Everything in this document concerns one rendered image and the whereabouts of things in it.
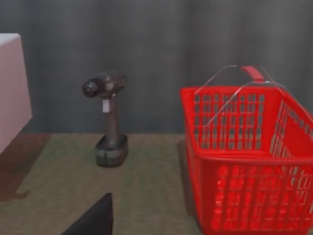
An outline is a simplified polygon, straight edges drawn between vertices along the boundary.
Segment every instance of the red basket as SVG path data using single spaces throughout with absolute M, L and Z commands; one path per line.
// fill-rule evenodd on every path
M 180 91 L 198 220 L 206 235 L 306 234 L 312 115 L 254 67 L 241 68 L 255 86 Z

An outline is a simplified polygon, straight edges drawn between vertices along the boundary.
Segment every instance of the table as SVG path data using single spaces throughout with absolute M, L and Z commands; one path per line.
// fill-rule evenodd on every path
M 107 192 L 115 235 L 201 234 L 186 212 L 183 135 L 129 135 L 129 156 L 117 168 L 95 164 L 100 138 L 17 136 L 0 155 L 0 234 L 61 234 Z

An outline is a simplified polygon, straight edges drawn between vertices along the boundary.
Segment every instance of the gray background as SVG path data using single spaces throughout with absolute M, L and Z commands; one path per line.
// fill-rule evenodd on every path
M 101 102 L 81 85 L 116 68 L 128 78 L 122 131 L 175 133 L 179 89 L 223 65 L 262 65 L 312 112 L 312 12 L 311 0 L 0 0 L 0 32 L 22 36 L 34 115 L 24 131 L 102 132 Z

